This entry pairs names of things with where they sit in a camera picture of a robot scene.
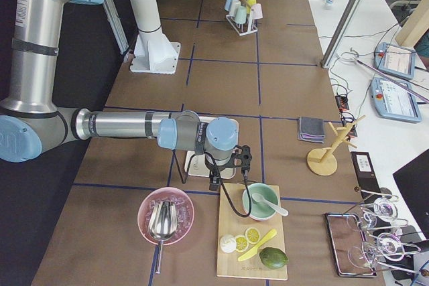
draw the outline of yellow knife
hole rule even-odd
[[[262,239],[255,246],[253,246],[246,253],[242,254],[239,257],[238,261],[246,261],[247,259],[250,259],[253,256],[255,256],[257,254],[257,249],[263,244],[265,244],[267,241],[269,241],[270,239],[274,238],[276,234],[277,234],[277,230],[271,229],[269,232],[267,232],[267,234],[264,237],[262,237]]]

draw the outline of wooden cutting board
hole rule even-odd
[[[230,195],[235,207],[242,214],[245,213],[243,209],[242,195],[245,190],[243,184],[225,184],[225,187]],[[277,196],[280,197],[278,186],[270,186],[274,189]],[[236,278],[252,278],[252,279],[273,279],[285,281],[288,279],[287,266],[281,269],[268,269],[265,267],[259,258],[259,251],[265,247],[275,247],[285,251],[284,235],[283,235],[283,217],[275,214],[273,218],[266,221],[256,221],[252,218],[242,218],[234,213],[231,209],[228,199],[224,191],[221,189],[221,200],[219,204],[219,233],[218,233],[218,247],[217,247],[217,276],[219,277],[236,277]],[[243,253],[237,251],[232,254],[224,253],[220,246],[219,240],[226,234],[236,236],[244,234],[244,231],[249,227],[256,227],[261,232],[261,237],[264,236],[272,228],[277,230],[277,235],[263,244],[258,254],[246,261],[239,262],[237,259]]]

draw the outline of metal tray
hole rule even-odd
[[[347,257],[347,251],[352,246],[361,247],[363,241],[367,241],[366,236],[360,230],[354,231],[349,224],[358,223],[358,216],[356,214],[339,214],[327,213],[324,214],[326,225],[328,228],[328,235],[334,255],[336,273],[340,277],[360,277],[360,278],[374,278],[377,273],[374,269],[357,268],[353,266]]]

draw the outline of white table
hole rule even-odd
[[[325,1],[309,0],[323,51],[326,50],[330,38],[321,36],[330,37],[333,35],[349,0],[335,0],[330,9],[324,6]],[[385,0],[364,0],[357,9],[346,35],[373,35],[379,31],[386,31],[396,23],[397,20]],[[393,36],[399,30],[398,26],[392,28],[384,36],[382,42],[397,44]],[[337,54],[350,52],[351,48],[361,55],[371,53],[371,55],[360,57],[360,60],[372,66],[372,53],[383,34],[379,33],[371,37],[345,38]],[[344,54],[343,57],[350,58],[352,56]],[[419,58],[416,60],[416,65],[424,67]],[[336,62],[332,72],[347,80],[349,88],[353,90],[349,94],[349,106],[350,112],[357,117],[359,107],[364,100],[365,92],[374,73],[356,63],[343,60]],[[346,86],[346,82],[337,76],[330,74],[330,77],[338,80],[339,84]],[[429,73],[416,70],[413,82],[429,87]],[[337,87],[333,86],[334,92],[336,92]],[[413,89],[426,97],[429,95],[428,92],[419,90],[417,86],[414,86]],[[366,118],[359,123],[357,127],[358,137],[352,141],[358,148],[351,148],[351,151],[369,152],[379,186],[389,188],[393,194],[400,197],[400,201],[397,203],[399,218],[408,219],[417,231],[420,231],[420,227],[402,200],[393,173],[429,148],[429,106],[420,105],[419,108],[423,121],[418,124],[383,119],[377,114],[369,93],[362,104],[360,113]],[[391,274],[385,274],[385,279],[386,285],[394,285]]]

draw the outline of wooden base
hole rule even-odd
[[[326,153],[324,149],[311,150],[307,155],[307,164],[311,171],[318,175],[331,175],[333,174],[338,164],[335,156],[330,155],[323,163],[320,162],[323,155]]]

